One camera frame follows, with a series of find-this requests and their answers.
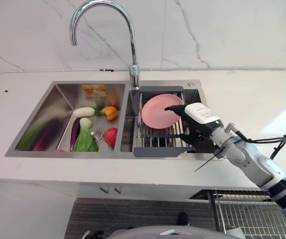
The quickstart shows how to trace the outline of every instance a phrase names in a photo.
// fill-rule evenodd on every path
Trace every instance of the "dish rack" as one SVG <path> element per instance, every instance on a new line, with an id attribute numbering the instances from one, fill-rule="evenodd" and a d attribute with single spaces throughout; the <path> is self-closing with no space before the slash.
<path id="1" fill-rule="evenodd" d="M 148 127 L 142 120 L 144 105 L 154 96 L 160 94 L 173 94 L 179 97 L 185 104 L 184 90 L 182 87 L 160 87 L 152 89 L 140 88 L 138 117 L 135 118 L 136 144 L 134 155 L 136 157 L 177 157 L 183 152 L 194 150 L 180 138 L 180 134 L 189 134 L 190 130 L 181 119 L 174 125 L 164 129 Z"/>
<path id="2" fill-rule="evenodd" d="M 213 190 L 218 228 L 241 228 L 246 239 L 286 239 L 286 217 L 262 191 Z"/>

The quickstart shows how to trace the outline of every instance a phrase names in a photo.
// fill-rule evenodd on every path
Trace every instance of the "faucet spout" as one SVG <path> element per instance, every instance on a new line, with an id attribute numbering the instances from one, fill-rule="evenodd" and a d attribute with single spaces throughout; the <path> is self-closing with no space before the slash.
<path id="1" fill-rule="evenodd" d="M 138 63 L 136 60 L 136 50 L 135 50 L 135 37 L 134 37 L 134 26 L 132 23 L 131 18 L 129 17 L 128 13 L 124 8 L 122 8 L 119 4 L 110 1 L 110 0 L 90 0 L 86 1 L 82 5 L 80 5 L 74 12 L 71 22 L 70 22 L 70 43 L 73 46 L 77 45 L 77 40 L 76 40 L 76 28 L 78 25 L 78 22 L 87 10 L 89 10 L 92 7 L 95 6 L 108 6 L 112 9 L 117 10 L 126 20 L 126 23 L 128 25 L 129 29 L 129 35 L 130 35 L 130 43 L 131 43 L 131 49 L 132 49 L 132 59 L 133 63 L 128 66 L 128 71 L 130 75 L 130 81 L 131 85 L 133 87 L 138 87 L 139 85 L 139 68 L 138 68 Z"/>

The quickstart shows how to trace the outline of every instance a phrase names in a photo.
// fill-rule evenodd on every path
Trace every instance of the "orange pepper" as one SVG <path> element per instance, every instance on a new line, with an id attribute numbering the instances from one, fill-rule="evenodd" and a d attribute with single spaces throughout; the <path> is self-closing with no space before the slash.
<path id="1" fill-rule="evenodd" d="M 117 109 L 114 106 L 108 106 L 101 110 L 102 115 L 107 121 L 111 121 L 117 117 Z"/>

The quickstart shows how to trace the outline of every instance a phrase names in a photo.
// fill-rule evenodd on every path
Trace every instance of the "backsplash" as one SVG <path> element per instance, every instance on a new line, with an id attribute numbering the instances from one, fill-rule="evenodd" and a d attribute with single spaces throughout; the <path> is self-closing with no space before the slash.
<path id="1" fill-rule="evenodd" d="M 127 69 L 128 27 L 84 0 L 0 0 L 0 71 Z M 286 0 L 116 0 L 135 27 L 143 69 L 286 67 Z"/>

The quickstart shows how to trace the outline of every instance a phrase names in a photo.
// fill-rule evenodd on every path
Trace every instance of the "cabinet handle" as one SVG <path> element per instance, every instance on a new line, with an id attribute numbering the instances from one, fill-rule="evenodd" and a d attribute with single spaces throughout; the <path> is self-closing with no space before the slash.
<path id="1" fill-rule="evenodd" d="M 99 188 L 101 191 L 105 192 L 106 194 L 109 193 L 109 187 L 107 187 L 107 189 L 105 189 L 104 187 L 100 186 Z"/>
<path id="2" fill-rule="evenodd" d="M 117 192 L 118 194 L 122 194 L 122 186 L 119 186 L 119 188 L 114 187 L 114 191 Z"/>

